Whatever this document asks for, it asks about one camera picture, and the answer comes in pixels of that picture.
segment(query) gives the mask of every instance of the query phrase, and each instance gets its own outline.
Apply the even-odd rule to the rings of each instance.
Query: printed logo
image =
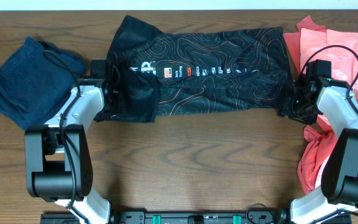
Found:
[[[164,68],[164,77],[172,78],[172,68]]]
[[[155,68],[152,67],[153,63],[155,63],[155,61],[153,61],[153,62],[143,62],[142,63],[142,68],[140,68],[140,71],[141,72],[146,72],[146,73],[153,73],[155,75],[156,74]]]
[[[179,66],[179,77],[183,77],[182,66]]]

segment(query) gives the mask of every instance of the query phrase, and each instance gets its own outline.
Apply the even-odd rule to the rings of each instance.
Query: wooden table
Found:
[[[358,11],[0,12],[0,66],[27,36],[105,58],[126,14],[169,33],[276,26],[296,32],[307,15],[329,29],[358,32]],[[288,205],[303,195],[296,167],[304,127],[274,110],[94,123],[87,133],[94,187],[114,207],[150,211]],[[27,193],[23,135],[0,114],[0,223],[38,223],[44,211],[65,211]]]

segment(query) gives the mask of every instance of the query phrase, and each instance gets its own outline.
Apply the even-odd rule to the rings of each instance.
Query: navy blue fabric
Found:
[[[0,68],[0,113],[22,129],[42,125],[54,116],[70,96],[74,83],[68,71],[44,57],[44,50],[57,54],[71,70],[86,71],[86,65],[73,53],[26,38]]]

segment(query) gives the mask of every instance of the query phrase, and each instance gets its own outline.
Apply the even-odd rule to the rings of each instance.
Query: black t-shirt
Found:
[[[278,108],[293,93],[282,28],[164,34],[126,16],[107,61],[158,80],[157,115]]]

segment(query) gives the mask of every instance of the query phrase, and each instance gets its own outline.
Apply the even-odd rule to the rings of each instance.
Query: robotic arm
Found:
[[[278,112],[303,123],[314,123],[318,114],[324,114],[338,136],[321,186],[292,201],[289,212],[264,208],[247,213],[113,213],[110,203],[92,187],[93,171],[85,136],[93,118],[104,108],[108,83],[105,78],[91,78],[79,80],[79,84],[81,95],[65,118],[63,133],[59,128],[61,114],[75,100],[77,87],[55,117],[25,132],[27,190],[31,196],[67,207],[75,170],[75,201],[68,209],[76,218],[43,215],[41,223],[349,223],[344,211],[358,210],[358,114],[346,98],[349,85],[331,78],[331,62],[310,62],[305,77],[298,80],[296,97],[286,97]],[[355,99],[351,100],[358,110]],[[47,160],[48,155],[67,150],[62,135],[70,143],[73,167],[69,166],[67,154],[64,161]]]

